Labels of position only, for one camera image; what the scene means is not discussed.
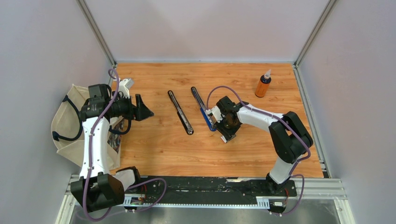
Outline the white red staple box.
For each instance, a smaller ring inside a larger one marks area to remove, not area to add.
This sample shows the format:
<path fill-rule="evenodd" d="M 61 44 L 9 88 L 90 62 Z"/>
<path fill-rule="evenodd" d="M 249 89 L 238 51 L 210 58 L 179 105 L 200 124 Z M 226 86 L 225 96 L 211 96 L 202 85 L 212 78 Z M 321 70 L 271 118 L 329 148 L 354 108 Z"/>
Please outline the white red staple box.
<path fill-rule="evenodd" d="M 221 136 L 220 138 L 221 138 L 221 140 L 222 140 L 224 143 L 227 143 L 227 142 L 229 142 L 229 141 L 231 140 L 231 138 L 226 138 L 225 136 Z"/>

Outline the blue stapler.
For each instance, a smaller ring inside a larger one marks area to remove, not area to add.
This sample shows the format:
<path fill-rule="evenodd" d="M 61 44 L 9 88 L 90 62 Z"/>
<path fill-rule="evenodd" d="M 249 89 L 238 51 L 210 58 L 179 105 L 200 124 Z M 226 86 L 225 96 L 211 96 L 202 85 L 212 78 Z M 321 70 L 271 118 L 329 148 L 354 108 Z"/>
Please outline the blue stapler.
<path fill-rule="evenodd" d="M 202 98 L 200 97 L 196 87 L 191 87 L 191 92 L 193 94 L 193 97 L 195 98 L 195 100 L 197 101 L 198 105 L 199 105 L 199 110 L 209 128 L 210 131 L 215 132 L 217 129 L 214 126 L 214 122 L 212 120 L 212 118 L 206 113 L 206 106 L 202 100 Z"/>

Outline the black stapler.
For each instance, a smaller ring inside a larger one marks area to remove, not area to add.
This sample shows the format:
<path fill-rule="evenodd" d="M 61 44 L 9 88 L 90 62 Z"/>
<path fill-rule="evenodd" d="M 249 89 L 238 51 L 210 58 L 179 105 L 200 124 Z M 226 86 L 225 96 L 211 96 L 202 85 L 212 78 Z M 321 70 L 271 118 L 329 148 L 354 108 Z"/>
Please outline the black stapler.
<path fill-rule="evenodd" d="M 183 112 L 180 104 L 178 103 L 178 101 L 177 101 L 177 99 L 176 99 L 176 97 L 175 97 L 175 95 L 174 95 L 172 90 L 168 91 L 168 96 L 169 96 L 170 100 L 172 101 L 172 103 L 174 104 L 174 106 L 176 108 L 177 115 L 178 115 L 179 119 L 181 120 L 181 123 L 182 123 L 186 133 L 188 135 L 193 135 L 194 134 L 194 130 L 193 130 L 191 124 L 189 123 L 186 115 L 184 114 L 184 112 Z"/>

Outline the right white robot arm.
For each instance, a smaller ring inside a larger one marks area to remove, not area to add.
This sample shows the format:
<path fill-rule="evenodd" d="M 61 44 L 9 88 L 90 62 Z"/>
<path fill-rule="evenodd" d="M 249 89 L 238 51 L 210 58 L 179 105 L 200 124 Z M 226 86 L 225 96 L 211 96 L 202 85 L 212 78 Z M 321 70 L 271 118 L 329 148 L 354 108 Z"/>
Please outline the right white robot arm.
<path fill-rule="evenodd" d="M 214 126 L 227 143 L 236 136 L 241 125 L 251 125 L 270 134 L 277 160 L 266 176 L 267 191 L 276 196 L 285 189 L 297 163 L 310 155 L 313 139 L 295 112 L 268 112 L 247 102 L 232 102 L 225 96 L 211 109 Z"/>

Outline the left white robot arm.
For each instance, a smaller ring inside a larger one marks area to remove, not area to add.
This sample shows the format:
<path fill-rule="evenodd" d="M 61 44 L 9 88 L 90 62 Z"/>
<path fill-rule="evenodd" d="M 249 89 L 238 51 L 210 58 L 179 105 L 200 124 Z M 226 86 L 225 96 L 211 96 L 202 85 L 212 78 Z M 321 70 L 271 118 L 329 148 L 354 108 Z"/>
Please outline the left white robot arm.
<path fill-rule="evenodd" d="M 96 84 L 88 87 L 89 98 L 80 110 L 84 132 L 84 158 L 79 180 L 71 184 L 71 193 L 87 213 L 109 209 L 124 202 L 125 191 L 138 193 L 143 181 L 136 167 L 128 167 L 110 174 L 107 163 L 110 120 L 123 117 L 129 122 L 143 121 L 154 116 L 144 104 L 141 95 L 135 95 L 133 104 L 129 96 L 116 92 L 111 97 L 111 87 Z"/>

